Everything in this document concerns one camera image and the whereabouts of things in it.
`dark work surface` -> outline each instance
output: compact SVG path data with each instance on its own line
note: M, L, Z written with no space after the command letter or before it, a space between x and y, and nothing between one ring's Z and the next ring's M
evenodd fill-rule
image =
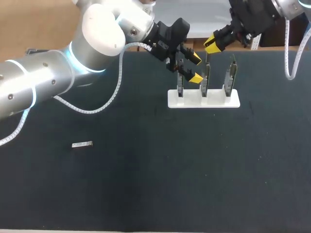
M211 88L230 55L212 56ZM292 82L282 52L235 55L239 109L169 109L176 74L147 53L125 55L120 94L100 114L35 106L0 148L0 229L311 231L311 53ZM64 98L100 107L117 68ZM19 118L0 123L0 138Z

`white cable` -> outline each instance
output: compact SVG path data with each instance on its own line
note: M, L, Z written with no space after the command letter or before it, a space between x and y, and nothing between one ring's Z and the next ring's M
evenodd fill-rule
M23 128L24 124L25 124L25 121L26 121L26 118L28 116L28 113L30 111L30 108L29 109L26 109L23 113L23 115L21 116L21 119L20 119L20 122L17 126L17 128L14 130L13 133L11 133L10 136L0 140L0 146L3 146L4 144L12 141L14 138L16 138L16 136L19 134L19 132L21 131L21 129Z
M288 46L289 46L289 40L290 40L290 21L286 20L286 29L285 29L285 75L288 80L293 80L296 77L296 73L298 70L299 62L301 55L305 49L305 46L308 42L308 40L311 37L311 28L308 30L306 35L303 37L302 42L299 46L295 62L294 62L294 67L292 70L292 74L290 75L289 72L289 65L288 65Z
M127 44L124 49L122 50L122 52L120 53L120 61L119 61L119 79L118 79L118 84L117 84L117 87L113 93L113 95L111 96L111 98L108 100L108 102L102 106L101 108L99 109L96 109L96 110L93 110L93 111L87 111L87 110L83 110L83 109L80 109L80 108L77 108L75 106L73 106L72 104L68 103L67 101L65 101L64 99L62 99L61 97L59 96L55 96L54 98L58 101L60 101L61 103L63 103L64 105L66 105L67 107L71 108L72 110L76 111L76 112L79 112L79 113L82 113L82 114L95 114L95 113L99 113L101 112L102 110L104 110L106 107L109 106L109 104L112 103L112 101L114 100L114 98L117 96L118 94L118 91L119 91L119 88L121 86L121 82L122 82L122 64L123 64L123 55L124 55L124 52L129 48L129 47L143 47L144 49L148 50L148 51L151 51L151 47L149 45L146 45L146 44L143 44L143 43L130 43L130 44Z

